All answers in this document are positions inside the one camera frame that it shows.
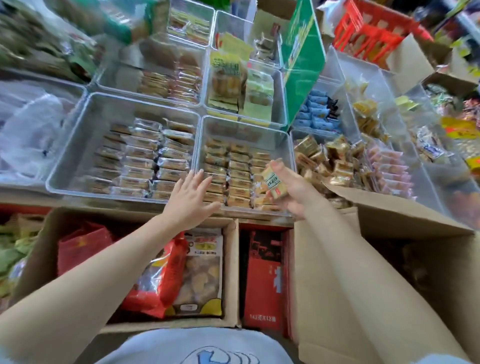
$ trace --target finger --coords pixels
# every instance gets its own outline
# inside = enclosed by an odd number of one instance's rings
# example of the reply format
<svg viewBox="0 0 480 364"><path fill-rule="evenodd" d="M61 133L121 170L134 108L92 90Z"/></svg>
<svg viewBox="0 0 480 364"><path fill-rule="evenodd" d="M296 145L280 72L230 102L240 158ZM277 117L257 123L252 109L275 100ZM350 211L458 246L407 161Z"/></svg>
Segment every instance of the finger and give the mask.
<svg viewBox="0 0 480 364"><path fill-rule="evenodd" d="M199 170L192 179L192 187L196 190L204 177L204 170Z"/></svg>
<svg viewBox="0 0 480 364"><path fill-rule="evenodd" d="M270 167L278 178L287 185L293 183L297 178L297 174L290 168L286 167L281 159L271 160Z"/></svg>
<svg viewBox="0 0 480 364"><path fill-rule="evenodd" d="M205 196L205 192L207 192L207 188L208 186L210 186L211 183L212 183L212 176L208 176L202 181L200 186L198 186L197 191L199 195L202 197L202 199Z"/></svg>
<svg viewBox="0 0 480 364"><path fill-rule="evenodd" d="M220 208L222 207L222 204L217 202L213 202L205 207L203 207L203 212L205 213L205 218L211 216L212 214L216 213Z"/></svg>
<svg viewBox="0 0 480 364"><path fill-rule="evenodd" d="M184 190L190 187L190 183L192 182L193 176L194 176L193 170L190 170L190 172L188 172L187 174L187 177L185 178L185 182L183 183Z"/></svg>
<svg viewBox="0 0 480 364"><path fill-rule="evenodd" d="M171 195L177 194L178 191L180 191L182 185L183 185L183 179L180 178L180 179L177 181L177 183L175 184L175 186L173 187L173 190L172 190Z"/></svg>

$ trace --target red snack bag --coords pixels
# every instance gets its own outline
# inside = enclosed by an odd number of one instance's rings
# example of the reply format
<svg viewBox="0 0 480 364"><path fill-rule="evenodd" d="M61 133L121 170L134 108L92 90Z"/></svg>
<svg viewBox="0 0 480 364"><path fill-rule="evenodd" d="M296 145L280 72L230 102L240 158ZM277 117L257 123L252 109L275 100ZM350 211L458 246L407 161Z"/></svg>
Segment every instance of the red snack bag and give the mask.
<svg viewBox="0 0 480 364"><path fill-rule="evenodd" d="M163 318L179 294L187 252L182 232L168 242L160 258L150 262L121 307Z"/></svg>
<svg viewBox="0 0 480 364"><path fill-rule="evenodd" d="M81 229L59 240L58 275L68 272L112 244L112 236L105 226L86 222Z"/></svg>

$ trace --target red plastic basket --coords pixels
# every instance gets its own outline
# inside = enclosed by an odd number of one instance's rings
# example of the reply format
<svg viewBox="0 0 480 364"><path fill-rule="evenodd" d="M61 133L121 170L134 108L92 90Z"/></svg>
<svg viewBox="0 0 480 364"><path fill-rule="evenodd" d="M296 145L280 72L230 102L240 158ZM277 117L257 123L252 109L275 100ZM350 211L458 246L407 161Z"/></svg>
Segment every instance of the red plastic basket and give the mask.
<svg viewBox="0 0 480 364"><path fill-rule="evenodd" d="M413 18L368 0L346 0L345 15L335 28L333 46L340 51L379 64L410 33L432 40L430 33Z"/></svg>

